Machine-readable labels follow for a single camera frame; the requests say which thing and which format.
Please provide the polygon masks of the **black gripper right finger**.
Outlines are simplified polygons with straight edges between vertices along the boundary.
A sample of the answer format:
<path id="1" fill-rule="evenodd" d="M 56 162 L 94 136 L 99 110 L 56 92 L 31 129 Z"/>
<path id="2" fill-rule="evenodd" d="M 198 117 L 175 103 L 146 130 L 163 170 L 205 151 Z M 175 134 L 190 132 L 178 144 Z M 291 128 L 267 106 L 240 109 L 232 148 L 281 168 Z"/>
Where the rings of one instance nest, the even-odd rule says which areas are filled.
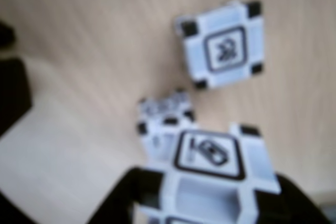
<path id="1" fill-rule="evenodd" d="M 276 174 L 279 194 L 256 190 L 256 223 L 331 223 L 318 206 L 288 177 Z"/>

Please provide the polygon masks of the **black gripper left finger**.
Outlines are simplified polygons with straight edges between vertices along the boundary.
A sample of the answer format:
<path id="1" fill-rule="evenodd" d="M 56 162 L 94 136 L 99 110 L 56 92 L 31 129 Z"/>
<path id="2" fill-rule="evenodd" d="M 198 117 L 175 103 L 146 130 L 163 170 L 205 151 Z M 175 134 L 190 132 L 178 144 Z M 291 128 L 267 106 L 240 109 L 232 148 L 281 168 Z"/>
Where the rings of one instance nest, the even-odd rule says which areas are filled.
<path id="1" fill-rule="evenodd" d="M 135 203 L 160 210 L 162 181 L 162 172 L 130 168 L 120 177 L 88 222 L 133 223 Z"/>

